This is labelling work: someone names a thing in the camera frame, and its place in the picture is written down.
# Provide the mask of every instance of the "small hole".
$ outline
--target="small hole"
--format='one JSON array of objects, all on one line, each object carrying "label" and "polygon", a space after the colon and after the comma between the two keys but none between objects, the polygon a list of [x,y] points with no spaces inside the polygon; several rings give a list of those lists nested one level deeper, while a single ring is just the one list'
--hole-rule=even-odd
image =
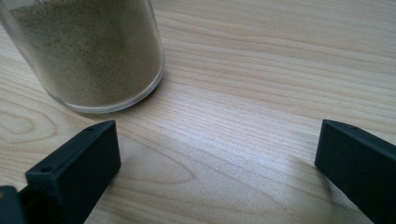
[{"label": "small hole", "polygon": [[42,173],[48,173],[48,172],[50,172],[52,169],[53,169],[52,166],[46,166],[46,167],[43,167],[43,168],[41,169],[41,172],[42,172]]}]

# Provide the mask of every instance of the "table surface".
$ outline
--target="table surface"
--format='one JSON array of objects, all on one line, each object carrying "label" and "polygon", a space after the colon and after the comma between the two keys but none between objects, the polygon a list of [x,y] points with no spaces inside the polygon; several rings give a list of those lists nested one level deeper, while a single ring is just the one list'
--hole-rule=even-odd
[{"label": "table surface", "polygon": [[86,223],[371,223],[314,159],[323,119],[396,144],[396,2],[152,4],[163,80],[105,115],[50,99],[0,28],[0,185],[115,119],[122,167]]}]

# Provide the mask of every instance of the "wood grain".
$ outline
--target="wood grain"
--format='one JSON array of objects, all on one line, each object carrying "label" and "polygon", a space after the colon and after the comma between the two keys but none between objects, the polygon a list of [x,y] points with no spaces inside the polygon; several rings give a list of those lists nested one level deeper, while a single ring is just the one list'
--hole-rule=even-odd
[{"label": "wood grain", "polygon": [[0,27],[0,185],[115,119],[122,168],[86,223],[371,223],[313,163],[322,119],[396,144],[396,2],[152,4],[163,80],[106,115],[51,100]]}]

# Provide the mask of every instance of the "black plastic object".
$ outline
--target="black plastic object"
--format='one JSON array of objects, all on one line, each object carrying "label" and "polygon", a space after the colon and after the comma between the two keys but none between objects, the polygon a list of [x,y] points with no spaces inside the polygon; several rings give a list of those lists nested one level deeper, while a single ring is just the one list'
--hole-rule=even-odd
[{"label": "black plastic object", "polygon": [[396,146],[323,120],[315,165],[374,223],[396,223]]},{"label": "black plastic object", "polygon": [[120,165],[116,122],[93,125],[27,171],[20,193],[0,187],[0,222],[83,223]]}]

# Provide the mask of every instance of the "glass jar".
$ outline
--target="glass jar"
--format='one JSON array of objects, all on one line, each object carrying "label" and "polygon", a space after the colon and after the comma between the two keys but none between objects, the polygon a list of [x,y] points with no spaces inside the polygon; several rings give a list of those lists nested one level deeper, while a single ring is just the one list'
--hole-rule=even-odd
[{"label": "glass jar", "polygon": [[78,112],[133,105],[163,75],[149,0],[0,0],[0,22],[49,96]]}]

